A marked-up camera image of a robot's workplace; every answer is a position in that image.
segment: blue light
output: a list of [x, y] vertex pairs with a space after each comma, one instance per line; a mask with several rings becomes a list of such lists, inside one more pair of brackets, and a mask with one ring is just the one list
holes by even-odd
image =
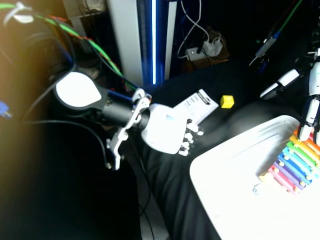
[[157, 82], [157, 75], [156, 75], [156, 0], [152, 0], [152, 83], [153, 85]]

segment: xylophone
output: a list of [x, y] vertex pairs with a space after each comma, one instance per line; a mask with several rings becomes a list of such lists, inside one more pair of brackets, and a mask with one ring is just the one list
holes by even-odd
[[313, 142], [313, 134], [303, 142], [297, 136], [295, 130], [277, 160], [259, 177], [263, 182], [275, 180], [295, 196], [319, 178], [320, 168], [320, 146]]

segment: yellow cube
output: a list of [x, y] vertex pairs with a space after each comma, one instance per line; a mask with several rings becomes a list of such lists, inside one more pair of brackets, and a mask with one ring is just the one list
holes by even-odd
[[220, 104], [222, 109], [230, 109], [235, 104], [234, 96], [223, 95], [220, 99]]

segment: white tray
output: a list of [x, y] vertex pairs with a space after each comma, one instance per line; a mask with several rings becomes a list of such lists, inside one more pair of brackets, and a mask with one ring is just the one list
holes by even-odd
[[298, 196], [258, 185], [259, 174], [276, 161], [298, 124], [293, 117], [279, 116], [192, 162], [192, 183], [222, 240], [320, 239], [318, 182]]

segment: robotic hand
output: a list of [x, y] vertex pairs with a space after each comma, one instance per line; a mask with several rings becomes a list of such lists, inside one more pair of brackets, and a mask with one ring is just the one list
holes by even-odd
[[187, 156], [194, 143], [194, 135], [202, 131], [190, 119], [173, 108], [152, 104], [145, 91], [138, 88], [132, 98], [101, 88], [89, 76], [73, 71], [55, 85], [54, 94], [64, 106], [67, 116], [83, 117], [100, 124], [119, 126], [106, 147], [113, 153], [114, 166], [105, 162], [106, 167], [118, 170], [122, 156], [119, 147], [129, 137], [127, 130], [136, 128], [151, 148], [167, 153]]
[[[314, 59], [316, 59], [320, 56], [320, 48], [318, 48], [316, 52], [312, 52], [312, 54], [314, 54]], [[263, 93], [261, 93], [260, 97], [262, 99], [270, 99], [274, 97], [277, 92], [281, 92], [283, 89], [288, 87], [290, 83], [299, 79], [301, 76], [302, 73], [299, 73], [298, 70], [290, 70], [276, 83], [272, 84]], [[298, 138], [301, 141], [306, 141], [314, 128], [313, 141], [320, 146], [320, 123], [316, 121], [320, 105], [320, 62], [314, 63], [310, 70], [309, 96], [311, 96], [312, 99], [309, 103], [308, 111], [303, 118], [305, 120], [299, 126]]]

